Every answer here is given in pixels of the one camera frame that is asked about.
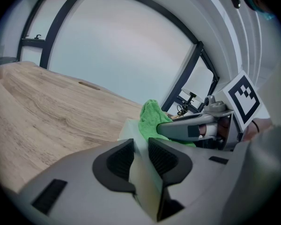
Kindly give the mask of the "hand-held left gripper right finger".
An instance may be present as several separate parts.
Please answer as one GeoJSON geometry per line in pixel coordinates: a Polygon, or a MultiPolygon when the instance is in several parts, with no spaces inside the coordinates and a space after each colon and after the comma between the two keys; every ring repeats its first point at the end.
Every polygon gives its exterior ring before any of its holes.
{"type": "Polygon", "coordinates": [[[150,138],[148,154],[161,181],[159,222],[238,222],[256,209],[254,144],[233,151],[187,147],[150,138]]]}

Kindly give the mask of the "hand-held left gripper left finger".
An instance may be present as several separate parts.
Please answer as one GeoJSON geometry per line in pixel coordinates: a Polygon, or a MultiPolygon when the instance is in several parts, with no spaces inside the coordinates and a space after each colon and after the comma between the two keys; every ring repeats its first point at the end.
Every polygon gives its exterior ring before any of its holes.
{"type": "Polygon", "coordinates": [[[21,189],[21,209],[36,225],[150,225],[129,182],[133,160],[133,139],[65,156],[21,189]]]}

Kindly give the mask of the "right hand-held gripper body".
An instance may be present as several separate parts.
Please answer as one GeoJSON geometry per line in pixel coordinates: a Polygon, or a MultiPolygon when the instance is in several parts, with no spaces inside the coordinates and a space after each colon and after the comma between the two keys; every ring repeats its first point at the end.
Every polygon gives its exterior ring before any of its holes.
{"type": "Polygon", "coordinates": [[[261,99],[248,75],[241,71],[233,80],[204,101],[204,112],[219,120],[229,119],[227,135],[218,139],[220,150],[233,150],[261,109],[261,99]]]}

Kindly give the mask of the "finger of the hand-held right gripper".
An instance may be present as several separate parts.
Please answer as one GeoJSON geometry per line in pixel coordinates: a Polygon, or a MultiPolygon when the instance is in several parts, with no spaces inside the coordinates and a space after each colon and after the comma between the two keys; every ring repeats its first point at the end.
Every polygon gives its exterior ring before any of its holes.
{"type": "Polygon", "coordinates": [[[199,120],[199,121],[201,121],[201,120],[213,121],[214,119],[230,116],[233,113],[234,113],[233,110],[226,110],[223,112],[201,112],[201,113],[196,113],[196,114],[192,114],[192,115],[175,118],[172,120],[181,121],[181,120],[195,119],[195,120],[199,120]]]}
{"type": "Polygon", "coordinates": [[[191,124],[186,121],[176,121],[159,124],[156,128],[158,134],[170,140],[196,142],[205,139],[216,139],[218,132],[217,122],[203,125],[191,124]]]}

